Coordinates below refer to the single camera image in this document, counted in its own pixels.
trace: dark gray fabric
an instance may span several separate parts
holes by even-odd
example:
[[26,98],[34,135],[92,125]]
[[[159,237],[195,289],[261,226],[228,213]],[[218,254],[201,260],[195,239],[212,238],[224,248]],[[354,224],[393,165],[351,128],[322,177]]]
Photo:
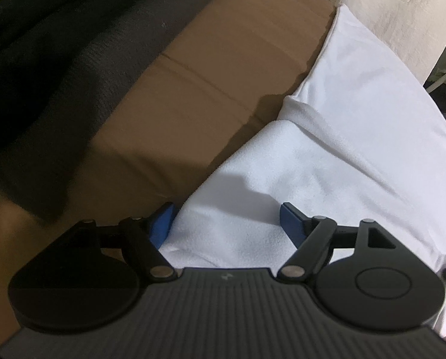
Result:
[[0,0],[0,147],[41,114],[73,59],[141,0]]
[[73,60],[38,120],[0,149],[0,190],[35,215],[56,218],[89,140],[141,73],[209,1],[142,0],[91,41]]

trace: ribbed black surface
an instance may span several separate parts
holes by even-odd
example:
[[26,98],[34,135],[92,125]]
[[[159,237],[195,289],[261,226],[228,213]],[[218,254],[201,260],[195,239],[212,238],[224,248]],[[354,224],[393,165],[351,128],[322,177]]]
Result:
[[368,334],[335,321],[303,286],[269,270],[186,269],[150,286],[125,317],[97,331],[51,336],[23,329],[4,359],[311,358],[445,359],[428,328]]

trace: white quilted fabric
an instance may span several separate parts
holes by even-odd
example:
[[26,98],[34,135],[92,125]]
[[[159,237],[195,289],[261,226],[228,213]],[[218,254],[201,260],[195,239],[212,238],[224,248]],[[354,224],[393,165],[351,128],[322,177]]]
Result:
[[386,43],[423,83],[446,47],[446,0],[331,0]]

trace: circular button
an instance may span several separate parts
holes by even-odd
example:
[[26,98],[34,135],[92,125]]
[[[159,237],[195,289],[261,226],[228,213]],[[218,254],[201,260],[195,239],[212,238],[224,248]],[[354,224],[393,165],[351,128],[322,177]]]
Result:
[[411,280],[392,268],[375,267],[360,272],[356,285],[364,294],[379,299],[394,299],[404,296],[411,289]]

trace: round black pad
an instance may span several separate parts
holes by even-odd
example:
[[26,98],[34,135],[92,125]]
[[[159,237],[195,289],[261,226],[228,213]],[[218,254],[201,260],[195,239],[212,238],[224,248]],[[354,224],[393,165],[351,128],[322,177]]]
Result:
[[128,311],[139,294],[137,274],[99,249],[43,253],[12,278],[8,295],[23,326],[47,333],[76,333]]

